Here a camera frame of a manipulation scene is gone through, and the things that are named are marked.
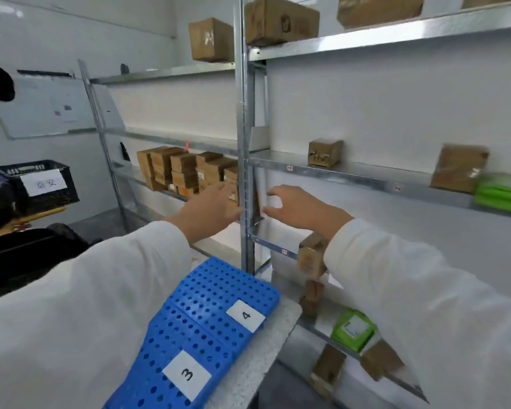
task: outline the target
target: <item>person's left hand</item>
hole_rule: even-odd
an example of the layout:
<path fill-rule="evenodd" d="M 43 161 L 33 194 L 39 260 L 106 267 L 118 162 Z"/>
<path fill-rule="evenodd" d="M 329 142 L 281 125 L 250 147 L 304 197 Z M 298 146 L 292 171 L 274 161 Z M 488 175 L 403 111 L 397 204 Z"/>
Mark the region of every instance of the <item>person's left hand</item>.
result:
<path fill-rule="evenodd" d="M 164 220 L 177 226 L 191 244 L 223 231 L 240 218 L 241 208 L 228 208 L 234 185 L 225 182 L 210 185 L 186 202 L 177 215 Z"/>

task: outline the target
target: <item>whiteboard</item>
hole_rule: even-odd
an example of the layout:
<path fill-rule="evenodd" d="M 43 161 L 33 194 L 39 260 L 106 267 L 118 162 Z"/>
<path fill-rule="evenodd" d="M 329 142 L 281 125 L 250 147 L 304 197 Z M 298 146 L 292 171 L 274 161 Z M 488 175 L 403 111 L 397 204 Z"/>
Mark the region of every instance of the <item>whiteboard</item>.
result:
<path fill-rule="evenodd" d="M 0 101 L 0 123 L 9 139 L 64 135 L 95 129 L 85 86 L 67 77 L 13 76 L 15 98 Z M 123 120 L 105 86 L 95 86 L 106 126 Z"/>

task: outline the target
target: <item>blue plastic basket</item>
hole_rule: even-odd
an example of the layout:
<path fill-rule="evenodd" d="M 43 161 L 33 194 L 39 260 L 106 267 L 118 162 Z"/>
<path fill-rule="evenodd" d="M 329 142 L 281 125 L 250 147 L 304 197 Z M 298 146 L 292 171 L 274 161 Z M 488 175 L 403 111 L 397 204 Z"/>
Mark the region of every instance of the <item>blue plastic basket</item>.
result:
<path fill-rule="evenodd" d="M 268 317 L 279 298 L 270 284 L 218 258 L 206 260 L 187 275 L 150 322 L 131 371 L 105 408 L 202 408 L 254 335 L 226 311 L 242 300 Z M 163 373 L 182 350 L 211 374 L 193 402 Z"/>

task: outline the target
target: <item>hand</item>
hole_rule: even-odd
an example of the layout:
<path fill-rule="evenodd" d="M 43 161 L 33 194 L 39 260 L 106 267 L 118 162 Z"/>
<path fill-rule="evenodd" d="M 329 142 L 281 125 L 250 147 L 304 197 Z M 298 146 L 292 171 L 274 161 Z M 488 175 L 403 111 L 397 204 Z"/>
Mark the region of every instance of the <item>hand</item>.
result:
<path fill-rule="evenodd" d="M 230 209 L 227 201 L 235 192 L 231 184 L 220 182 L 186 202 L 180 212 L 164 220 L 177 226 L 190 245 L 223 231 L 240 218 L 242 208 Z"/>
<path fill-rule="evenodd" d="M 263 208 L 269 217 L 294 228 L 310 229 L 328 240 L 354 219 L 341 208 L 320 201 L 298 186 L 275 186 L 267 195 L 277 196 L 282 201 L 281 208 Z"/>

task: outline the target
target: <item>person's right hand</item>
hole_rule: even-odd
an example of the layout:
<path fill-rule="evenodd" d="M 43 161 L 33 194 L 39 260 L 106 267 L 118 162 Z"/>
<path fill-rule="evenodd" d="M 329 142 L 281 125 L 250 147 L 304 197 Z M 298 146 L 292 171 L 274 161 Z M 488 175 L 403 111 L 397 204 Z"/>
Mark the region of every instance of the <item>person's right hand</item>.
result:
<path fill-rule="evenodd" d="M 320 201 L 298 186 L 275 186 L 267 195 L 279 197 L 282 207 L 265 206 L 266 215 L 294 228 L 314 231 L 328 240 L 354 219 L 341 208 Z"/>

